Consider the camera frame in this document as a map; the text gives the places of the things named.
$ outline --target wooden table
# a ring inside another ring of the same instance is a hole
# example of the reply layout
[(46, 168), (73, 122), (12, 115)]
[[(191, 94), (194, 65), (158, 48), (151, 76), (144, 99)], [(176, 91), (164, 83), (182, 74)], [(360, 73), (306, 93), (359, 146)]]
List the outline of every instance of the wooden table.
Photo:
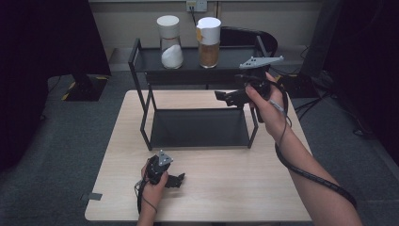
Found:
[[(210, 90), (156, 90), (154, 94), (159, 108), (226, 107)], [(247, 105), (245, 112), (248, 131), (251, 131), (253, 123)], [(136, 91), (128, 91), (92, 191), (103, 196), (100, 201), (89, 201), (86, 219), (137, 221), (134, 186), (140, 180), (140, 170), (147, 158), (158, 153), (148, 151), (140, 134), (142, 115)], [(308, 147), (291, 103), (289, 116), (295, 133)], [(148, 134), (151, 125), (152, 113), (149, 113)], [(169, 174), (177, 176), (185, 172), (185, 178), (180, 188), (165, 189), (157, 221), (311, 220), (288, 170), (276, 156), (272, 137), (262, 124), (251, 149), (226, 147), (166, 152), (174, 158)]]

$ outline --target white powder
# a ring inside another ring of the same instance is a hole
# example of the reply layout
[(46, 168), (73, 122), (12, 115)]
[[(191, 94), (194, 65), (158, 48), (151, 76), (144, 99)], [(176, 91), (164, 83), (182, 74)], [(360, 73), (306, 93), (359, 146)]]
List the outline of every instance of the white powder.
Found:
[(172, 45), (162, 54), (162, 64), (164, 64), (166, 68), (171, 69), (180, 68), (182, 66), (183, 52), (180, 45)]

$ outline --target white wall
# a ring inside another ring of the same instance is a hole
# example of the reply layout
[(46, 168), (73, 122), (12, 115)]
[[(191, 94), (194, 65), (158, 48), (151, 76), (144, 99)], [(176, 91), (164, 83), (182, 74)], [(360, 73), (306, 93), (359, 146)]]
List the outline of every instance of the white wall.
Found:
[[(167, 14), (181, 20), (182, 46), (197, 45), (185, 1), (99, 1), (91, 0), (90, 5), (105, 48), (132, 47), (135, 38), (144, 47), (159, 46), (156, 19)], [(321, 0), (208, 1), (208, 11), (195, 16), (198, 20), (217, 15), (222, 25), (266, 31), (276, 37), (279, 46), (307, 45), (320, 7)]]

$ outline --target chair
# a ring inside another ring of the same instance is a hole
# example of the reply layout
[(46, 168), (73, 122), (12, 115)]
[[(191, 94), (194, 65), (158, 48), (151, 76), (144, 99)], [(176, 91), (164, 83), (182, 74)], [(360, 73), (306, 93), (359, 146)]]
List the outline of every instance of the chair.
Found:
[(269, 33), (260, 30), (222, 26), (220, 27), (220, 46), (254, 45), (257, 36), (261, 37), (269, 57), (273, 57), (278, 48), (277, 40)]

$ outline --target black metal shelf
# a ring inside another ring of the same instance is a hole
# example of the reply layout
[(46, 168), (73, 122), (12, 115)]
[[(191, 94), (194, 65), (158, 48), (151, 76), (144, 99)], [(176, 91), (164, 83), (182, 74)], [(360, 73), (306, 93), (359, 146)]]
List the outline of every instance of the black metal shelf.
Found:
[[(144, 110), (141, 123), (149, 150), (172, 147), (221, 147), (242, 146), (250, 148), (258, 129), (251, 108), (254, 129), (249, 136), (245, 112), (240, 107), (209, 109), (158, 109), (153, 98), (152, 86), (234, 84), (234, 76), (242, 73), (239, 65), (251, 57), (267, 55), (262, 41), (254, 46), (220, 47), (219, 61), (213, 69), (199, 64), (198, 48), (183, 48), (184, 63), (179, 69), (166, 69), (161, 62), (159, 48), (142, 48), (136, 39), (129, 57), (129, 67), (136, 83), (137, 94)], [(147, 101), (141, 91), (137, 73), (145, 73), (149, 85)], [(154, 108), (151, 138), (145, 132), (150, 104)]]

